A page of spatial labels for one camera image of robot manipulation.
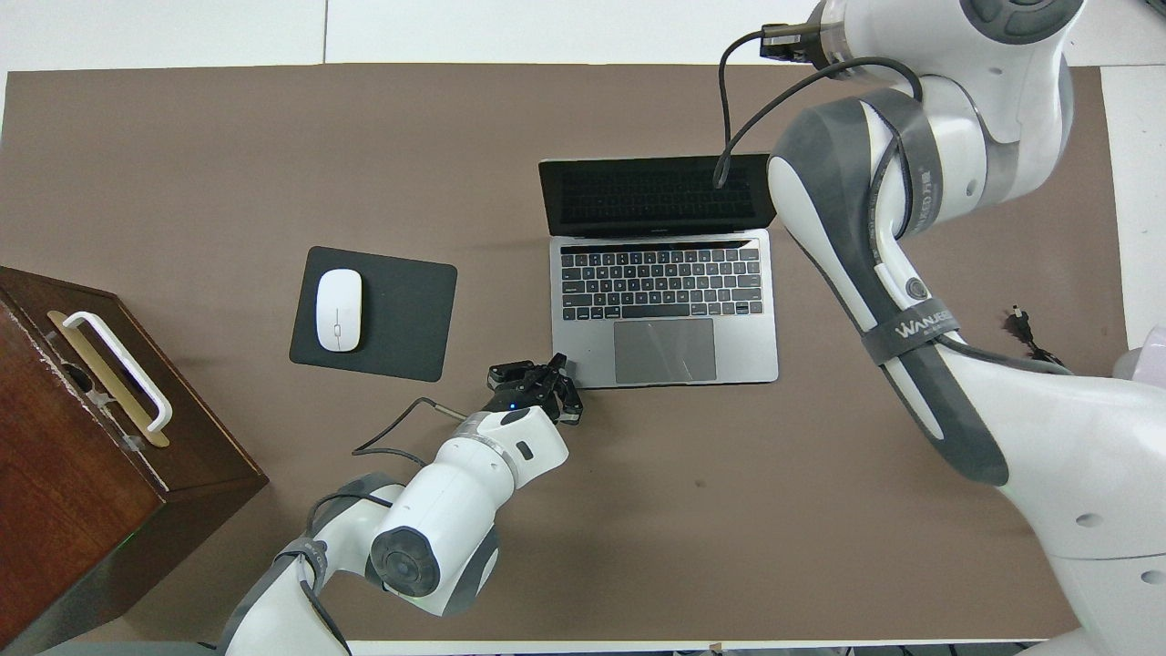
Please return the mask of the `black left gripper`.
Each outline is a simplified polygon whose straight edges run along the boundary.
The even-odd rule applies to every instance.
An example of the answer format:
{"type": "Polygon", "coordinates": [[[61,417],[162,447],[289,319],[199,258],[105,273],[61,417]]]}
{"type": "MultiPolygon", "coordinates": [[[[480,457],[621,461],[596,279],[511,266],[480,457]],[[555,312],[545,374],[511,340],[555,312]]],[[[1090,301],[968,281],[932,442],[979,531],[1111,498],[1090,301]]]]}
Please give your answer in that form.
{"type": "Polygon", "coordinates": [[[584,405],[574,379],[567,375],[567,364],[566,354],[554,354],[547,366],[532,361],[491,366],[487,387],[496,390],[483,410],[512,412],[538,407],[554,424],[578,426],[584,405]]]}

